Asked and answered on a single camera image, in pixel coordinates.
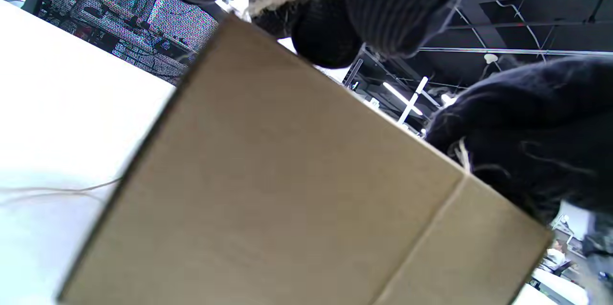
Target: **desk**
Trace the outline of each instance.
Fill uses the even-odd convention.
[[[557,305],[557,303],[526,283],[511,305]]]
[[[118,178],[174,87],[3,1],[0,16],[0,188]],[[0,190],[0,304],[52,304],[102,203],[6,202],[22,196]]]
[[[541,289],[559,304],[588,305],[587,292],[574,283],[540,269],[534,270],[532,277],[537,279],[541,283]]]

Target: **string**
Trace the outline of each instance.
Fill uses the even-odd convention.
[[[43,194],[30,194],[28,196],[22,196],[18,198],[11,198],[10,200],[6,200],[4,202],[0,202],[0,207],[5,205],[10,205],[13,203],[17,203],[24,200],[30,200],[32,198],[41,198],[41,197],[49,197],[49,196],[82,196],[87,198],[92,198],[92,200],[96,200],[100,203],[104,203],[104,200],[89,194],[87,192],[99,189],[101,187],[106,187],[107,185],[111,185],[113,183],[117,183],[121,178],[114,179],[113,181],[107,181],[106,183],[94,185],[92,187],[87,187],[83,189],[62,189],[62,188],[49,188],[49,187],[27,187],[27,188],[0,188],[3,192],[36,192],[36,191],[46,191],[52,193],[43,193]]]

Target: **person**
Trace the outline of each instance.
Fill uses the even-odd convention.
[[[564,240],[556,239],[551,248],[547,249],[547,254],[543,257],[540,269],[547,272],[554,272],[561,264],[566,260],[566,253],[568,251],[568,245]]]

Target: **fluorescent light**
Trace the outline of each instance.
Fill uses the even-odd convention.
[[[416,107],[413,107],[411,110],[415,111],[416,114],[418,114],[420,116],[423,116],[423,113],[422,113],[422,111],[420,109],[418,109]]]
[[[390,92],[392,92],[395,96],[398,97],[398,99],[402,100],[402,102],[404,102],[405,104],[409,104],[409,101],[400,94],[399,91],[396,91],[396,89],[394,87],[392,87],[392,85],[388,84],[387,82],[383,83],[383,86]]]
[[[423,87],[425,87],[425,84],[427,84],[427,82],[428,82],[428,77],[424,76],[422,80],[420,81],[420,85],[418,86],[418,89],[415,90],[415,93],[420,94],[423,91]]]
[[[427,82],[428,82],[428,78],[424,76],[420,84],[418,85],[417,90],[411,97],[411,100],[407,100],[405,96],[401,95],[399,91],[397,91],[394,87],[392,87],[392,85],[388,84],[387,82],[383,83],[383,86],[388,91],[392,92],[396,97],[398,97],[398,99],[400,99],[402,102],[404,102],[407,105],[407,108],[405,109],[404,113],[400,116],[400,120],[398,120],[399,122],[404,122],[404,120],[407,119],[407,116],[409,115],[409,112],[411,110],[415,111],[416,114],[423,116],[423,112],[420,109],[415,107],[415,102],[417,102],[418,96],[420,96],[420,92],[423,91],[423,87],[425,87],[425,84],[427,84]]]
[[[444,107],[453,105],[457,99],[457,97],[451,98],[447,93],[443,93],[443,95],[441,96],[441,100],[443,101]]]

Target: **ceiling light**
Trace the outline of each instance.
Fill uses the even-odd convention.
[[[420,82],[420,85],[418,86],[418,90],[420,90],[420,91],[421,91],[421,90],[423,89],[423,86],[425,86],[425,84],[426,84],[427,82],[428,82],[428,78],[424,76],[424,77],[423,77],[423,79],[422,79],[422,80],[421,80],[421,82]],[[416,108],[416,107],[415,107],[415,104],[414,104],[414,103],[416,102],[416,100],[417,100],[416,96],[419,96],[419,95],[418,95],[418,93],[419,93],[419,92],[417,92],[417,91],[416,91],[416,92],[414,93],[414,95],[413,95],[413,96],[415,97],[415,100],[413,100],[413,98],[411,98],[411,100],[413,101],[413,103],[411,103],[411,102],[409,102],[409,101],[408,101],[408,100],[405,98],[405,96],[401,95],[399,91],[397,91],[397,90],[396,90],[394,87],[392,87],[392,85],[388,84],[387,82],[384,82],[384,83],[383,83],[383,86],[384,86],[384,87],[385,87],[385,88],[386,88],[388,91],[392,92],[392,93],[393,93],[395,96],[397,96],[397,97],[398,97],[398,99],[400,99],[402,102],[404,102],[404,103],[407,105],[407,107],[410,105],[410,106],[411,106],[411,110],[415,111],[415,113],[416,113],[416,114],[418,114],[418,115],[420,115],[420,116],[422,116],[422,115],[423,115],[423,112],[422,112],[420,109]]]
[[[441,100],[443,101],[444,107],[453,105],[457,99],[458,99],[457,97],[451,98],[447,93],[443,93],[443,95],[441,96]]]
[[[424,76],[422,80],[420,81],[420,85],[418,86],[418,89],[415,90],[415,93],[421,93],[423,91],[423,87],[425,87],[425,84],[427,84],[427,82],[428,82],[428,77]]]
[[[402,102],[404,102],[405,104],[409,104],[409,101],[403,95],[401,95],[399,91],[396,91],[396,89],[392,87],[392,85],[388,84],[387,82],[384,82],[383,86],[388,91],[392,92],[395,96],[397,96],[398,99],[402,100]]]

